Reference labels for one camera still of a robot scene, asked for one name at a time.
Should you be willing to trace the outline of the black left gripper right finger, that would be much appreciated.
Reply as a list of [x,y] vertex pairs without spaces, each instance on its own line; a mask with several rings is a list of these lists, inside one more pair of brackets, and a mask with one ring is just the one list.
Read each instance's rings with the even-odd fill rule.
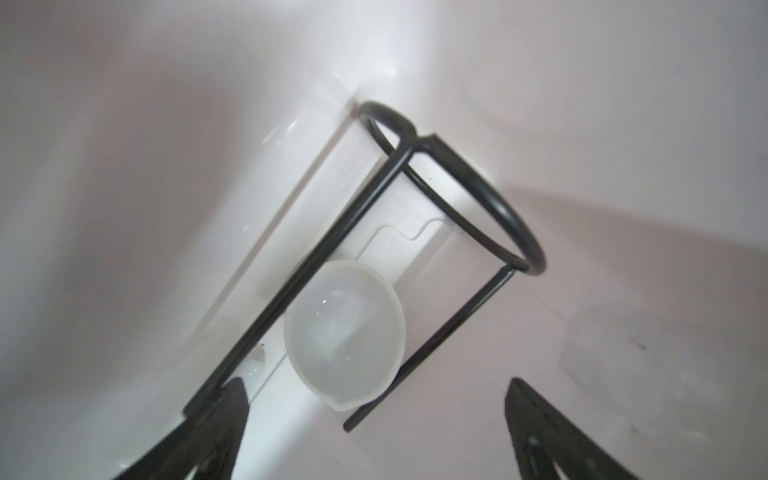
[[523,479],[636,477],[521,378],[510,382],[505,418]]

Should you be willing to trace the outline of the white plastic storage box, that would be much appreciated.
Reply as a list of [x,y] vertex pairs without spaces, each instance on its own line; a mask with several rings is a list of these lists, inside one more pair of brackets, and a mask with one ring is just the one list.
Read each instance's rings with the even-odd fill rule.
[[[5,1],[1,475],[111,479],[382,162],[375,100],[513,206],[518,274],[351,432],[275,328],[238,479],[514,479],[525,379],[643,479],[767,475],[763,1]],[[656,319],[720,393],[654,440],[560,363],[581,310]]]

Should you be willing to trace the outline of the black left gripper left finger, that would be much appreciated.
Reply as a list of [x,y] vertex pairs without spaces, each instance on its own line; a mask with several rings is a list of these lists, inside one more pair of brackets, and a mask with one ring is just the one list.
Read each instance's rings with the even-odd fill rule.
[[213,403],[184,420],[119,479],[230,479],[249,413],[243,381],[230,380]]

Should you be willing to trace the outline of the clear glass beaker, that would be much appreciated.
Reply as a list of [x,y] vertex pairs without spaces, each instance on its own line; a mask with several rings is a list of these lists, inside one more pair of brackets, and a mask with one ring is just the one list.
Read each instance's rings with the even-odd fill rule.
[[577,313],[566,330],[560,363],[589,397],[606,403],[654,440],[712,441],[718,387],[670,349],[653,316],[614,305]]

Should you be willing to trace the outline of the black wire ring stand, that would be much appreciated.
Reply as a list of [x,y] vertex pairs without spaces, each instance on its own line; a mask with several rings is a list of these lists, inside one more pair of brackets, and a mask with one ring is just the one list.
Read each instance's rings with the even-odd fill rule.
[[[234,373],[268,330],[276,323],[301,290],[318,273],[321,265],[340,246],[395,178],[403,174],[436,207],[443,211],[478,244],[498,258],[503,266],[476,294],[444,323],[397,371],[391,385],[373,400],[359,407],[343,424],[346,432],[354,430],[405,379],[429,358],[453,333],[492,298],[517,272],[539,276],[547,268],[547,259],[535,235],[509,203],[458,153],[436,134],[421,136],[413,123],[396,110],[376,101],[365,101],[355,116],[386,154],[387,159],[337,217],[298,268],[284,282],[267,306],[203,382],[182,410],[189,418],[208,407],[220,388]],[[425,154],[449,174],[498,223],[517,246],[513,253],[473,225],[410,167],[416,154]]]

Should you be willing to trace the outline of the white evaporating dish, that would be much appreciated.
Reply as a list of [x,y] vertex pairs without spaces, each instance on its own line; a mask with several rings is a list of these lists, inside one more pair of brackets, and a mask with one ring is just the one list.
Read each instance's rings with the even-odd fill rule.
[[287,308],[283,330],[297,376],[339,412],[380,397],[404,359],[406,320],[393,285],[353,260],[325,263]]

